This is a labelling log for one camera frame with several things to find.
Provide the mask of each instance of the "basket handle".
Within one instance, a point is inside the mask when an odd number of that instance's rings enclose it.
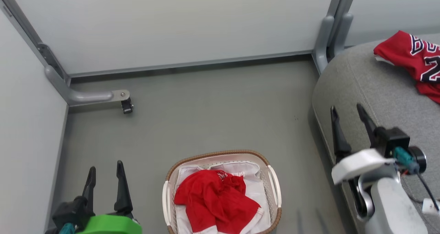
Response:
[[[281,188],[279,186],[279,182],[278,182],[278,177],[276,176],[276,173],[274,171],[274,169],[272,168],[272,166],[268,165],[267,168],[269,168],[269,180],[271,181],[272,184],[272,189],[275,190],[275,202],[276,204],[278,204],[278,208],[281,207]]]
[[[170,198],[169,198],[169,187],[168,187],[168,181],[165,181],[164,187],[162,188],[162,211],[164,212],[164,219],[167,226],[170,226],[170,219],[171,219],[171,205],[170,205]]]

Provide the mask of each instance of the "jersey number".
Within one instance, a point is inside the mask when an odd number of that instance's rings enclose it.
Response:
[[[440,56],[425,57],[425,65],[432,66],[420,76],[422,82],[440,82]]]

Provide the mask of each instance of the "gray sofa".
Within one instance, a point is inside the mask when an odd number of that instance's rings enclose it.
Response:
[[[440,35],[420,35],[422,39],[440,44]],[[427,156],[423,176],[436,198],[440,198],[440,105],[415,88],[415,80],[403,68],[373,57],[380,41],[346,49],[335,57],[318,80],[312,104],[331,160],[335,163],[330,122],[330,106],[335,105],[342,130],[353,151],[369,148],[370,142],[359,120],[356,104],[361,103],[376,125],[398,126],[410,137],[410,145],[419,146]],[[416,199],[429,198],[417,176],[404,176],[402,185]],[[356,218],[349,186],[342,186],[352,218],[360,234],[364,225]],[[421,204],[415,203],[421,213]],[[440,219],[422,215],[430,234],[440,233]]]

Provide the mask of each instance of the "white wall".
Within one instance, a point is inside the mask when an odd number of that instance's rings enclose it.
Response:
[[[330,0],[16,0],[69,74],[310,51]]]
[[[398,30],[440,33],[439,0],[353,0],[354,19],[345,45],[386,39]]]
[[[44,233],[66,102],[1,11],[0,41],[0,229]]]

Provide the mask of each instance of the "caster wheel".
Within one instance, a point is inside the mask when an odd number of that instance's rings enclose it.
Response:
[[[134,105],[132,104],[132,100],[130,98],[128,98],[124,101],[121,101],[121,105],[122,105],[122,111],[124,112],[124,115],[133,112]]]

